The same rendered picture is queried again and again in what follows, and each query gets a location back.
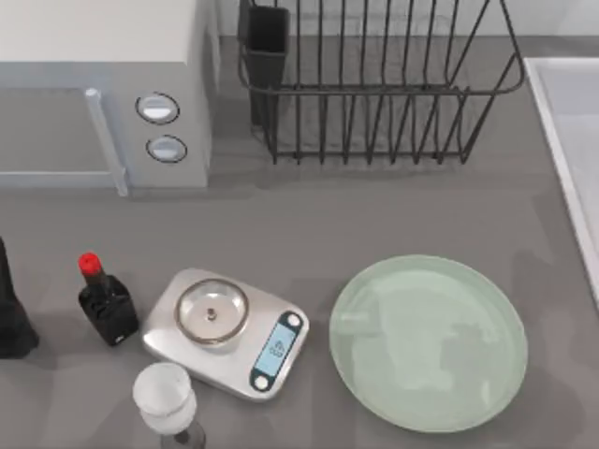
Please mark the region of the silver kitchen scale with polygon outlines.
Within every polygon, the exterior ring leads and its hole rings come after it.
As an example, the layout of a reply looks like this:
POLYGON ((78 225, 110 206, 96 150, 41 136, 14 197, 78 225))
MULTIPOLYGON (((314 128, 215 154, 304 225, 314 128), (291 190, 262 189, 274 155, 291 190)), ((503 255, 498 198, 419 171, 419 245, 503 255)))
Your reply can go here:
POLYGON ((204 269, 179 271, 141 328, 145 348, 257 402, 281 390, 310 330, 296 305, 204 269))

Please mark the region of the small microwave knob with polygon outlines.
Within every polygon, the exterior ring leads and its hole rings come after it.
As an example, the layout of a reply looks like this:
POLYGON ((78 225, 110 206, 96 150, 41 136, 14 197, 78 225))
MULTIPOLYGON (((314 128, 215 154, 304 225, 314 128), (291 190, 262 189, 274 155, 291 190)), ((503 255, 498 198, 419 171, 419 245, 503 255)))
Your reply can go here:
POLYGON ((185 143, 172 135, 148 140, 145 149, 155 161, 163 164, 178 164, 187 156, 185 143))

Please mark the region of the pale green plate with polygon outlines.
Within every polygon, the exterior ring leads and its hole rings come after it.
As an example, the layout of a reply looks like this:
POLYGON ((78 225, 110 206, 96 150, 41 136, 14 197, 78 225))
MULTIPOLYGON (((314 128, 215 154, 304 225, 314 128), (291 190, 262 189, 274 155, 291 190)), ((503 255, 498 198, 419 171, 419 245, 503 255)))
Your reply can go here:
POLYGON ((524 325, 486 276, 439 256, 370 265, 338 295, 329 348, 344 385, 389 423, 423 433, 478 427, 518 394, 524 325))

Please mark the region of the dark grey cutlery holder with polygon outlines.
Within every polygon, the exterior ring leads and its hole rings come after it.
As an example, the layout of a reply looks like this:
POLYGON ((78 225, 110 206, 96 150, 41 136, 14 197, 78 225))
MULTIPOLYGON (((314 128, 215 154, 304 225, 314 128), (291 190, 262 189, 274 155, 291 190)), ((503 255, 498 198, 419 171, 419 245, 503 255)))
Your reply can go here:
POLYGON ((240 0, 238 41, 246 69, 253 126, 266 122, 265 112, 276 96, 262 90, 279 89, 288 55, 289 10, 285 7, 259 6, 255 0, 240 0))

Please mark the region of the large microwave knob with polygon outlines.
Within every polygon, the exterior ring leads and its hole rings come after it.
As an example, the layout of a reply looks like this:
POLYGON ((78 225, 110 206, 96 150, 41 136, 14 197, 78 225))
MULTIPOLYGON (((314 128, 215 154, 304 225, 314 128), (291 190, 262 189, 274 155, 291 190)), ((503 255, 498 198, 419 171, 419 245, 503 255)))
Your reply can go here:
POLYGON ((135 109, 141 119, 156 125, 173 123, 181 112, 177 101, 163 93, 151 93, 138 97, 135 109))

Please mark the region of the dark bottle with red cap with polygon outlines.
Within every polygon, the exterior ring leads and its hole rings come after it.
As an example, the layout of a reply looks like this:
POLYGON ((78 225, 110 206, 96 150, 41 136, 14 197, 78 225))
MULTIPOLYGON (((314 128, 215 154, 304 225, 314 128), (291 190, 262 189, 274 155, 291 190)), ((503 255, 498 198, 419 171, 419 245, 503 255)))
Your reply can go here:
POLYGON ((85 280, 78 300, 99 337, 115 347, 139 330, 139 319, 126 286, 108 274, 95 253, 84 253, 78 266, 85 280))

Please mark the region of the clear wine glass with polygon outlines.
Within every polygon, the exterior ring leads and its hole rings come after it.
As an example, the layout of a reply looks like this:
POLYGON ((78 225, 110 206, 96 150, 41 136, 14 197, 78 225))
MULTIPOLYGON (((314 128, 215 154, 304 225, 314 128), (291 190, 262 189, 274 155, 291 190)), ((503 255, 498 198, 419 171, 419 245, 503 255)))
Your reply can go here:
POLYGON ((187 371, 158 362, 143 369, 132 397, 146 426, 160 438, 160 449, 206 449, 206 433, 197 420, 197 396, 187 371))

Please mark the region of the pale microwave oven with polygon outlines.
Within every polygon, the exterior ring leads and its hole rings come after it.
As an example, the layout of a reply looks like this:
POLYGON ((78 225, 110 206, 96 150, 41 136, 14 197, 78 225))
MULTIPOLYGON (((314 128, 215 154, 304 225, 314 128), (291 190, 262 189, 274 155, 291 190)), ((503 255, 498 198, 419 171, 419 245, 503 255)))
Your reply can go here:
POLYGON ((96 88, 137 189, 201 189, 212 156, 221 56, 215 0, 0 0, 0 189, 112 188, 84 92, 96 88), (176 121, 147 123, 138 97, 163 93, 176 121), (178 164, 146 153, 172 135, 178 164))

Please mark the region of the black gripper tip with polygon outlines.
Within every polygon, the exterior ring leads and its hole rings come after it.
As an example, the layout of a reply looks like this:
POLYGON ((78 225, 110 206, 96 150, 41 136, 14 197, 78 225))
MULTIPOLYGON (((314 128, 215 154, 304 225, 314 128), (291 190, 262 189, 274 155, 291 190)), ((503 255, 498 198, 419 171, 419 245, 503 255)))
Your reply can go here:
POLYGON ((12 282, 7 251, 0 237, 0 359, 23 359, 39 345, 12 282))

